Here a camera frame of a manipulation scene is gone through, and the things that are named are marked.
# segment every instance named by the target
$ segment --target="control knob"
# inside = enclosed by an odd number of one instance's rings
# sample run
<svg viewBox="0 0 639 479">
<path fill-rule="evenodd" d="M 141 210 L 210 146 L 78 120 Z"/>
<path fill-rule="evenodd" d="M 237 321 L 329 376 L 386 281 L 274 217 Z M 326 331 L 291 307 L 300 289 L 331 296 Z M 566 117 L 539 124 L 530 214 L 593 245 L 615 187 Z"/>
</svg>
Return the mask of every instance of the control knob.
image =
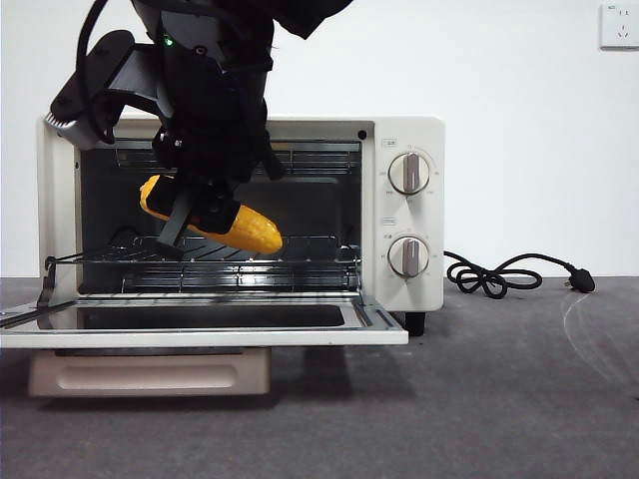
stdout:
<svg viewBox="0 0 639 479">
<path fill-rule="evenodd" d="M 403 195 L 416 195 L 428 185 L 428 162 L 417 153 L 405 153 L 395 158 L 388 169 L 393 188 Z"/>
<path fill-rule="evenodd" d="M 388 250 L 390 267 L 402 277 L 416 277 L 428 267 L 428 247 L 414 237 L 395 241 Z"/>
</svg>

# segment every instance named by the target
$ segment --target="oven control panel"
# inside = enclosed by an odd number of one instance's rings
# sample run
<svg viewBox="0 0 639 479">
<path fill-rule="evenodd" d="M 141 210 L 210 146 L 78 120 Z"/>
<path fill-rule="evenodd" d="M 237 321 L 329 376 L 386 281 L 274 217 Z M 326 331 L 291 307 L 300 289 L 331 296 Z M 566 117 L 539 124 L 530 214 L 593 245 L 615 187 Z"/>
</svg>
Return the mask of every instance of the oven control panel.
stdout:
<svg viewBox="0 0 639 479">
<path fill-rule="evenodd" d="M 390 311 L 443 304 L 444 127 L 375 122 L 374 295 Z"/>
</svg>

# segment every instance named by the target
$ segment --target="open oven door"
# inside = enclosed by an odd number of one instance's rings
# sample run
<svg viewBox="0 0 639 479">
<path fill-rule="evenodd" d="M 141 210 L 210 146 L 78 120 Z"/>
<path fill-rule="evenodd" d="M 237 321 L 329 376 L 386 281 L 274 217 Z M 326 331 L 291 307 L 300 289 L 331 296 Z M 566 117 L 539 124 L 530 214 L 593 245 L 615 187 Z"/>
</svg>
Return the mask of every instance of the open oven door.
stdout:
<svg viewBox="0 0 639 479">
<path fill-rule="evenodd" d="M 117 295 L 3 311 L 0 347 L 193 348 L 406 344 L 408 333 L 360 295 Z"/>
</svg>

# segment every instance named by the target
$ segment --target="corn on the cob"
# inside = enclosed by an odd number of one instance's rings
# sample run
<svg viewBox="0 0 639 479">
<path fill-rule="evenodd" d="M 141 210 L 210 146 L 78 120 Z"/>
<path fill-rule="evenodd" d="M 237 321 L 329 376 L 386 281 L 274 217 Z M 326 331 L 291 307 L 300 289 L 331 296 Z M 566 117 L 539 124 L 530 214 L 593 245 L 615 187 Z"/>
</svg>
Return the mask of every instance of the corn on the cob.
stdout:
<svg viewBox="0 0 639 479">
<path fill-rule="evenodd" d="M 140 206 L 149 215 L 166 221 L 169 217 L 154 212 L 147 205 L 147 197 L 159 178 L 159 175 L 154 175 L 140 187 Z M 189 225 L 188 228 L 198 235 L 202 235 L 203 237 L 210 238 L 222 244 L 263 254 L 274 253 L 278 251 L 283 244 L 282 235 L 280 235 L 275 223 L 244 205 L 240 206 L 240 210 L 231 229 L 224 235 L 203 232 L 194 225 Z"/>
</svg>

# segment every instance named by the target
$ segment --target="oven rack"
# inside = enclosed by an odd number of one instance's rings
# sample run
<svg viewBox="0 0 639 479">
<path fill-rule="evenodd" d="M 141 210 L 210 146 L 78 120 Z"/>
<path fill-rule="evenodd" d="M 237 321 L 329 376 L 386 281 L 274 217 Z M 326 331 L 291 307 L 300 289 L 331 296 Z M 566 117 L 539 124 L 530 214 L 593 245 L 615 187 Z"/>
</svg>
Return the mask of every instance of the oven rack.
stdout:
<svg viewBox="0 0 639 479">
<path fill-rule="evenodd" d="M 48 258 L 48 269 L 75 264 L 85 274 L 83 293 L 219 291 L 356 291 L 360 288 L 357 247 L 335 236 L 284 237 L 275 254 L 258 254 L 200 237 L 185 237 L 182 260 L 154 251 L 156 237 L 135 236 L 105 248 Z"/>
<path fill-rule="evenodd" d="M 184 251 L 181 260 L 171 260 L 155 251 L 156 236 L 135 236 L 127 244 L 108 244 L 99 249 L 78 252 L 62 257 L 49 257 L 47 262 L 56 264 L 79 263 L 132 263 L 170 264 L 223 263 L 225 265 L 294 263 L 359 263 L 356 246 L 341 245 L 335 236 L 287 236 L 284 245 L 274 254 L 245 251 L 202 237 L 183 237 L 179 247 Z"/>
</svg>

